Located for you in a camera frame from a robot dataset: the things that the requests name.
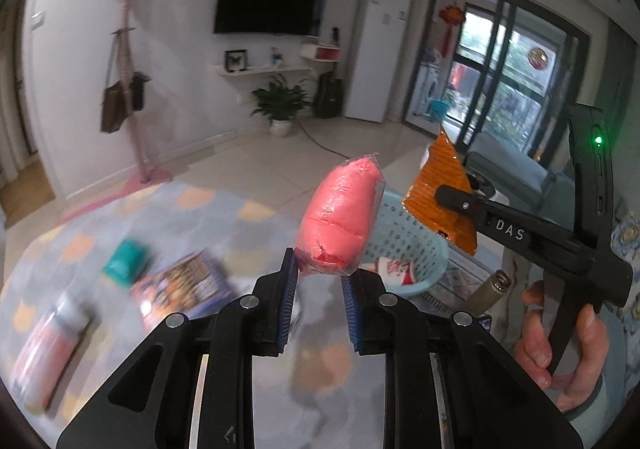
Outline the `orange crinkled snack bag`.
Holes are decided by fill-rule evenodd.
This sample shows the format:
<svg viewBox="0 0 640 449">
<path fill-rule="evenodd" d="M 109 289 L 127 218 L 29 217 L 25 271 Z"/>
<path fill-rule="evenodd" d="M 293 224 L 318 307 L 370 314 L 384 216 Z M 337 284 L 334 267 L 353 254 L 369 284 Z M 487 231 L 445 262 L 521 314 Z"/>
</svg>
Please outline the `orange crinkled snack bag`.
<svg viewBox="0 0 640 449">
<path fill-rule="evenodd" d="M 473 196 L 456 148 L 440 128 L 402 206 L 423 226 L 473 256 L 477 250 L 476 230 L 462 208 L 472 202 Z"/>
</svg>

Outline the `pink bread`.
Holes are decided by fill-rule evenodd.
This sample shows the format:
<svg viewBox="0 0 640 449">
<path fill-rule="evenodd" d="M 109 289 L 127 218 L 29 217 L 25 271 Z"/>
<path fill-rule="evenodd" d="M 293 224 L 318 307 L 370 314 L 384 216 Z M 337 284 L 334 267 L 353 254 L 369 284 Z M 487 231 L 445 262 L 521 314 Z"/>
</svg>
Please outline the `pink bread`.
<svg viewBox="0 0 640 449">
<path fill-rule="evenodd" d="M 300 222 L 295 254 L 303 276 L 349 276 L 368 244 L 386 181 L 374 154 L 334 167 Z"/>
</svg>

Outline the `gold cylindrical thermos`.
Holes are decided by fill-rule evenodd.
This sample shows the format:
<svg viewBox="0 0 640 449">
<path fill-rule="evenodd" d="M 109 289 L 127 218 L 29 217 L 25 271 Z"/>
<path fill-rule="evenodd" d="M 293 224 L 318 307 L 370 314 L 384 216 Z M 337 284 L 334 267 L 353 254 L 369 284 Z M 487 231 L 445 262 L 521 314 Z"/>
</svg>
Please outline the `gold cylindrical thermos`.
<svg viewBox="0 0 640 449">
<path fill-rule="evenodd" d="M 477 290 L 465 299 L 462 308 L 475 317 L 486 313 L 506 296 L 512 285 L 511 278 L 503 270 L 496 270 Z"/>
</svg>

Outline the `scale pattern tablecloth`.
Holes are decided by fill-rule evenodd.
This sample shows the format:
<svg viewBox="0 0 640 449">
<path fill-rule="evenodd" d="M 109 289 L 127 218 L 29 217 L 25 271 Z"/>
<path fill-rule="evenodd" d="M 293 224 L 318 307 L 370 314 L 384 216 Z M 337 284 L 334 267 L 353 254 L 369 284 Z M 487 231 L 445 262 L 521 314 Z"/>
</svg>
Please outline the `scale pattern tablecloth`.
<svg viewBox="0 0 640 449">
<path fill-rule="evenodd" d="M 169 313 L 206 315 L 280 268 L 299 223 L 268 206 L 174 181 L 139 191 L 6 244 L 1 377 L 63 294 L 91 322 L 46 412 L 29 414 L 48 445 Z M 254 361 L 255 436 L 261 448 L 377 448 L 383 438 L 384 360 L 349 342 L 341 281 L 296 287 L 284 353 Z"/>
</svg>

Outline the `teal sofa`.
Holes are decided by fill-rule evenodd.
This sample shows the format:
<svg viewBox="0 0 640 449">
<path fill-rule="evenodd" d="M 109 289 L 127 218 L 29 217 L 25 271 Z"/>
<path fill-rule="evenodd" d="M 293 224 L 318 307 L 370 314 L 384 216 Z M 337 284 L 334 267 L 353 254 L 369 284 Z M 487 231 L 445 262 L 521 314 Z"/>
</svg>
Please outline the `teal sofa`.
<svg viewBox="0 0 640 449">
<path fill-rule="evenodd" d="M 464 165 L 486 178 L 512 207 L 573 229 L 575 183 L 562 172 L 545 169 L 487 132 L 472 140 Z"/>
</svg>

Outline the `red white package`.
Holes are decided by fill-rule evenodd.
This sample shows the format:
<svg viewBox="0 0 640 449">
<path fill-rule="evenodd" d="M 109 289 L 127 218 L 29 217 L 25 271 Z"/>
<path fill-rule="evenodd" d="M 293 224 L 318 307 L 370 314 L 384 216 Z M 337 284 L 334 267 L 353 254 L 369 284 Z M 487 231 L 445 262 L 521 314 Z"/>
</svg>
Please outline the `red white package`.
<svg viewBox="0 0 640 449">
<path fill-rule="evenodd" d="M 391 287 L 405 287 L 416 283 L 413 261 L 382 256 L 375 261 L 375 265 L 383 282 Z"/>
</svg>

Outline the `light blue laundry basket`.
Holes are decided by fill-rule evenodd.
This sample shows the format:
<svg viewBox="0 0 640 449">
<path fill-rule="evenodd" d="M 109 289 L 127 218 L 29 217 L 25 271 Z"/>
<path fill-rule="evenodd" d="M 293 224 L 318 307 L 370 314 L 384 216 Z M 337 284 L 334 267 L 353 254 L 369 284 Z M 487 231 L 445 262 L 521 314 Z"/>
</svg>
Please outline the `light blue laundry basket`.
<svg viewBox="0 0 640 449">
<path fill-rule="evenodd" d="M 413 284 L 385 283 L 388 291 L 404 297 L 426 292 L 445 273 L 449 263 L 447 241 L 423 226 L 402 206 L 404 197 L 386 189 L 361 261 L 372 264 L 381 257 L 409 261 Z"/>
</svg>

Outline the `teal small box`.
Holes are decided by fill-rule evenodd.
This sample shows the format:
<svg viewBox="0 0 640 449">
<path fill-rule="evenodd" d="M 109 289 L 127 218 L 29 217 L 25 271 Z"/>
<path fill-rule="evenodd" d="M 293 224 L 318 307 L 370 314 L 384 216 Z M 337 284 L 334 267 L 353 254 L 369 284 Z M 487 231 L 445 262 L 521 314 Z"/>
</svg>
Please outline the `teal small box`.
<svg viewBox="0 0 640 449">
<path fill-rule="evenodd" d="M 149 249 L 137 240 L 125 239 L 102 269 L 102 273 L 122 287 L 132 287 L 140 278 L 149 258 Z"/>
</svg>

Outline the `pink white bottle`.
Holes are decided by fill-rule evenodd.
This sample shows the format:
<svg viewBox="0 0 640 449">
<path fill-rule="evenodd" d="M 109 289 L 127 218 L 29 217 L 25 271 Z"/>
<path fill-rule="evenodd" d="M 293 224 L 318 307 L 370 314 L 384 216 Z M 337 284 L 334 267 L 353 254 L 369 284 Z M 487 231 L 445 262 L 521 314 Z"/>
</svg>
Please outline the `pink white bottle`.
<svg viewBox="0 0 640 449">
<path fill-rule="evenodd" d="M 90 322 L 85 304 L 63 293 L 29 334 L 10 377 L 14 398 L 28 412 L 47 411 Z"/>
</svg>

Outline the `blue bucket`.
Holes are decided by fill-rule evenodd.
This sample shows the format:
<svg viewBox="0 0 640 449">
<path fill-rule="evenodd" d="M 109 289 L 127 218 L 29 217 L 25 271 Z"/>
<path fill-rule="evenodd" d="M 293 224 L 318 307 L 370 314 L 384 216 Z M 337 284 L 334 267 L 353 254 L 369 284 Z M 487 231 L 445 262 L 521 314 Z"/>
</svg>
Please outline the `blue bucket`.
<svg viewBox="0 0 640 449">
<path fill-rule="evenodd" d="M 442 123 L 442 121 L 445 120 L 449 109 L 450 103 L 448 101 L 433 99 L 430 102 L 427 117 L 433 123 Z"/>
</svg>

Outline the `red chinese knot ornament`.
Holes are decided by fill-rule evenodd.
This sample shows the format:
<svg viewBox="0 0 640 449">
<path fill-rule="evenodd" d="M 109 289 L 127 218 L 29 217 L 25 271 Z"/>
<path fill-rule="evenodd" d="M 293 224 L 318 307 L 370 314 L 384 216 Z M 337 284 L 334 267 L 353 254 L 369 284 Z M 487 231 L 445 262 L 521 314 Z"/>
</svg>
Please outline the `red chinese knot ornament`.
<svg viewBox="0 0 640 449">
<path fill-rule="evenodd" d="M 450 50 L 454 29 L 465 22 L 465 11 L 454 2 L 441 8 L 438 16 L 446 25 L 446 32 L 442 39 L 442 48 L 440 48 L 440 54 L 446 57 Z"/>
</svg>

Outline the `potted green plant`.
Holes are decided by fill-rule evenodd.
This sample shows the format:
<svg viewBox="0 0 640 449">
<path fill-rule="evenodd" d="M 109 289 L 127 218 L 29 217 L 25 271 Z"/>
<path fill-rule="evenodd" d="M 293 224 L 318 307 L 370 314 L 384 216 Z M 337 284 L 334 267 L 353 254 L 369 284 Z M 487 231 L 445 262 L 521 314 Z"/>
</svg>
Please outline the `potted green plant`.
<svg viewBox="0 0 640 449">
<path fill-rule="evenodd" d="M 269 122 L 269 132 L 278 138 L 286 137 L 293 126 L 297 114 L 310 105 L 305 79 L 300 84 L 291 85 L 282 74 L 274 74 L 268 84 L 252 91 L 255 109 Z"/>
</svg>

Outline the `black guitar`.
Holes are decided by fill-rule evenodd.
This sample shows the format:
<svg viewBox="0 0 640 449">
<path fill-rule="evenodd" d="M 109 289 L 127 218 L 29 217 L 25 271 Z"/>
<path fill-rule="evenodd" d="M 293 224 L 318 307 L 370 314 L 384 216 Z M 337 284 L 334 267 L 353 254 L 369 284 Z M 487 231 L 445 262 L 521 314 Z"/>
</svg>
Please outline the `black guitar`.
<svg viewBox="0 0 640 449">
<path fill-rule="evenodd" d="M 334 118 L 342 114 L 344 102 L 343 81 L 334 72 L 319 76 L 318 87 L 311 109 L 315 117 Z"/>
</svg>

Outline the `white refrigerator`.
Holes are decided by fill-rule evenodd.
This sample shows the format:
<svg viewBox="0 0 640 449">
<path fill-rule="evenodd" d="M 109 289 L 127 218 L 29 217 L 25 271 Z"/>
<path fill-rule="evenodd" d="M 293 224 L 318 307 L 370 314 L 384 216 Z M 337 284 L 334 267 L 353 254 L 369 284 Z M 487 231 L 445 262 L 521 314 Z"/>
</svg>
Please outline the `white refrigerator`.
<svg viewBox="0 0 640 449">
<path fill-rule="evenodd" d="M 345 116 L 382 123 L 411 0 L 367 0 Z"/>
</svg>

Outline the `white red shelf box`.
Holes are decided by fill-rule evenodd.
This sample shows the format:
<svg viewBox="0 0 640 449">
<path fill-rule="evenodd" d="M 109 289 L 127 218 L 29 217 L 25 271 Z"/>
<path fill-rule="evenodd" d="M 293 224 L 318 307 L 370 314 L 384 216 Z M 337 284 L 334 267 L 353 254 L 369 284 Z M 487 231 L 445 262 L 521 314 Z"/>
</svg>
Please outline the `white red shelf box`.
<svg viewBox="0 0 640 449">
<path fill-rule="evenodd" d="M 341 59 L 341 49 L 316 42 L 305 42 L 300 48 L 300 56 L 309 61 L 335 63 Z"/>
</svg>

